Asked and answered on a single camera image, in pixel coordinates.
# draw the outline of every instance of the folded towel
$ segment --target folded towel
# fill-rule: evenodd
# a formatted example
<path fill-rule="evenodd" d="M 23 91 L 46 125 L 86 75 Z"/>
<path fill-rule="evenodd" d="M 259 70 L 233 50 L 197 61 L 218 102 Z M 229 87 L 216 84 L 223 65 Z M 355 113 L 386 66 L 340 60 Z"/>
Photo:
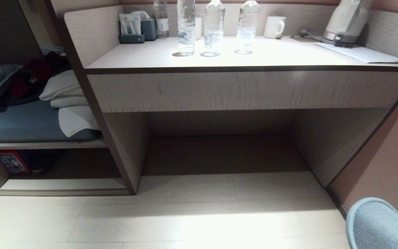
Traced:
<path fill-rule="evenodd" d="M 84 96 L 73 70 L 51 77 L 39 99 L 52 100 L 60 96 Z"/>
<path fill-rule="evenodd" d="M 59 126 L 67 137 L 71 137 L 83 129 L 101 130 L 88 105 L 60 108 L 58 119 Z"/>
<path fill-rule="evenodd" d="M 53 108 L 63 108 L 76 105 L 88 105 L 88 103 L 84 96 L 61 96 L 52 99 L 50 105 Z"/>

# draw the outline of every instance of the plastic water bottle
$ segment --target plastic water bottle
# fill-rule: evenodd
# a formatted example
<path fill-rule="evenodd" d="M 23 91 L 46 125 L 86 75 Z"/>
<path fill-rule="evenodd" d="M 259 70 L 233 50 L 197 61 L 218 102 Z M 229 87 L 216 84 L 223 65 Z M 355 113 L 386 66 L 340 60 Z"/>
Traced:
<path fill-rule="evenodd" d="M 169 19 L 167 16 L 167 0 L 154 0 L 154 17 L 158 26 L 158 38 L 166 39 L 170 37 Z"/>
<path fill-rule="evenodd" d="M 256 0 L 246 1 L 240 8 L 239 27 L 237 28 L 238 54 L 251 54 L 253 41 L 256 35 L 257 22 L 259 20 L 259 4 Z"/>
<path fill-rule="evenodd" d="M 205 8 L 204 56 L 213 57 L 221 54 L 224 38 L 225 8 L 220 0 L 211 0 Z"/>
<path fill-rule="evenodd" d="M 179 55 L 195 53 L 195 0 L 177 0 Z"/>

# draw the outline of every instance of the floor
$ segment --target floor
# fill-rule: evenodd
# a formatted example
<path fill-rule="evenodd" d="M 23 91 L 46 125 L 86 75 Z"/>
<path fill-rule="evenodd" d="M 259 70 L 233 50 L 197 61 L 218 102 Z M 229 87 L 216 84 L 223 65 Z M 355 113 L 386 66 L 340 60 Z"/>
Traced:
<path fill-rule="evenodd" d="M 136 196 L 0 196 L 0 249 L 349 249 L 309 171 L 142 177 Z"/>

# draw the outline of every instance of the blue mattress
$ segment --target blue mattress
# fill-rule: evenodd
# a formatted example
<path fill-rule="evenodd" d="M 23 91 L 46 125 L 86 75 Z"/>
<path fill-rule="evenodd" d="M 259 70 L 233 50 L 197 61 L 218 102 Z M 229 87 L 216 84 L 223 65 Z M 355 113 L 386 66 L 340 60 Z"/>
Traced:
<path fill-rule="evenodd" d="M 0 107 L 0 143 L 92 141 L 97 134 L 84 129 L 67 137 L 59 127 L 58 110 L 49 101 Z"/>

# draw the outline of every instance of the white cup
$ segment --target white cup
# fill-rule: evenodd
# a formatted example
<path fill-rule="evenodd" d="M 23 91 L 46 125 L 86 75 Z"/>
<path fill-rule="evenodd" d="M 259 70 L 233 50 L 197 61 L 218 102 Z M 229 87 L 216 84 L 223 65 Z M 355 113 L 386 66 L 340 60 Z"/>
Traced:
<path fill-rule="evenodd" d="M 200 38 L 202 37 L 202 18 L 196 17 L 195 28 L 196 28 L 195 32 L 196 40 L 200 40 Z"/>
<path fill-rule="evenodd" d="M 285 28 L 284 16 L 269 16 L 265 24 L 264 37 L 266 38 L 281 38 L 283 29 Z"/>

